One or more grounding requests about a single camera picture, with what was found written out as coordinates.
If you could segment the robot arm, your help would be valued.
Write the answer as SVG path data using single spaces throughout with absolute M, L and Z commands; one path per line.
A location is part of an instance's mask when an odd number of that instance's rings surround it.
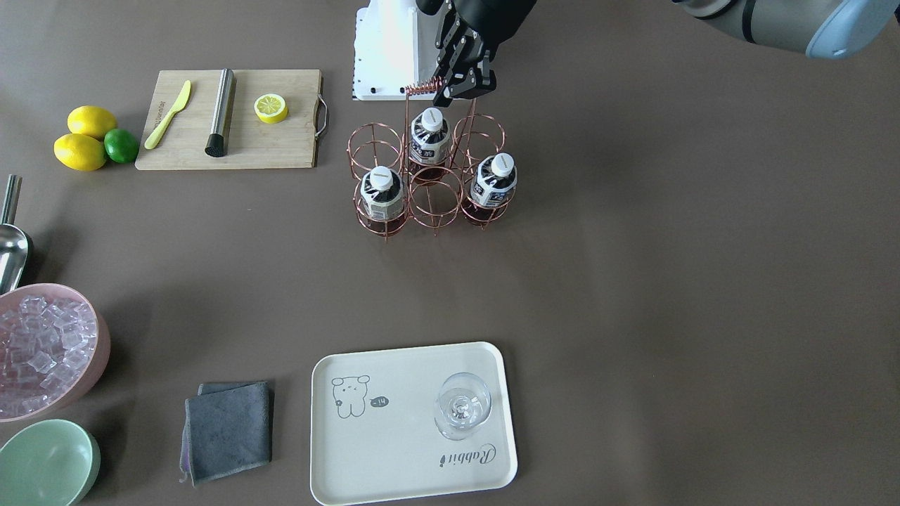
M 533 1 L 418 1 L 419 13 L 441 14 L 430 78 L 433 103 L 473 100 L 495 90 L 492 63 L 534 8 Z M 843 60 L 867 47 L 890 20 L 896 1 L 681 1 L 696 20 L 748 43 L 814 60 Z

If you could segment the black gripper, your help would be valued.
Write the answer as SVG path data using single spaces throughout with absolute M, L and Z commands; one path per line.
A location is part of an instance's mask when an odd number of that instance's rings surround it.
M 499 45 L 515 35 L 535 5 L 536 1 L 450 2 L 436 35 L 434 77 L 442 85 L 442 102 L 472 100 L 497 89 L 493 51 L 483 41 L 473 41 L 472 30 L 489 44 Z

